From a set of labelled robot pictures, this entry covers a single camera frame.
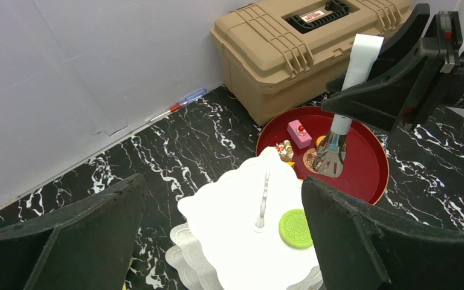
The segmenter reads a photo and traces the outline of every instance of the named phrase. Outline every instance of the plastic storage case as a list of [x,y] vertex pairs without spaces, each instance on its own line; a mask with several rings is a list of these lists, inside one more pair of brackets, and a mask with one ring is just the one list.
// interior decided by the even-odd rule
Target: plastic storage case
[[266,0],[211,29],[225,85],[263,125],[326,91],[347,69],[357,33],[390,37],[410,0]]

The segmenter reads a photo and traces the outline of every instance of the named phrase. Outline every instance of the black marble table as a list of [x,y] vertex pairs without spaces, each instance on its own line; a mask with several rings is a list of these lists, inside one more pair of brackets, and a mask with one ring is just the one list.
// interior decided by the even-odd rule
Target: black marble table
[[[305,104],[318,105],[321,96]],[[36,218],[142,173],[149,199],[138,231],[128,289],[185,289],[164,260],[170,230],[185,220],[177,201],[254,156],[262,127],[220,87],[0,211],[0,229]],[[384,145],[390,179],[378,206],[437,227],[464,232],[464,118],[438,109],[414,132]]]

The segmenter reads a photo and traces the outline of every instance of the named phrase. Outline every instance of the round green disc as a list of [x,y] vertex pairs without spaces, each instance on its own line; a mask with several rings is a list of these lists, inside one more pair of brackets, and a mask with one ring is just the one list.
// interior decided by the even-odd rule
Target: round green disc
[[311,232],[303,210],[289,210],[284,213],[280,219],[279,232],[289,246],[299,249],[312,246]]

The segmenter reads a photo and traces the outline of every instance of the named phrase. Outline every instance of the red plate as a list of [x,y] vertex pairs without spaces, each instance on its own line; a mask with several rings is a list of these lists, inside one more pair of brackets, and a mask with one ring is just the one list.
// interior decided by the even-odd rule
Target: red plate
[[[330,178],[310,170],[315,142],[330,131],[333,117],[333,114],[321,111],[320,107],[302,107],[285,112],[266,125],[257,142],[256,155],[259,156],[268,146],[289,140],[294,151],[292,160],[298,178],[305,179],[313,175],[358,199],[376,204],[387,188],[388,160],[377,137],[363,124],[356,121],[351,124],[346,138],[344,169],[339,177]],[[302,150],[298,149],[287,132],[287,124],[296,119],[312,136],[311,145]]]

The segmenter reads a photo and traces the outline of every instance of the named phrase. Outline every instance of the red and white label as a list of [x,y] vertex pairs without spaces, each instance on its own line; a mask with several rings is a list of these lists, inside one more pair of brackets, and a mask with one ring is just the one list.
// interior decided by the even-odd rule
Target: red and white label
[[300,16],[305,22],[309,23],[311,21],[316,20],[317,18],[324,15],[324,12],[321,10],[315,10],[314,12],[310,12],[309,14]]

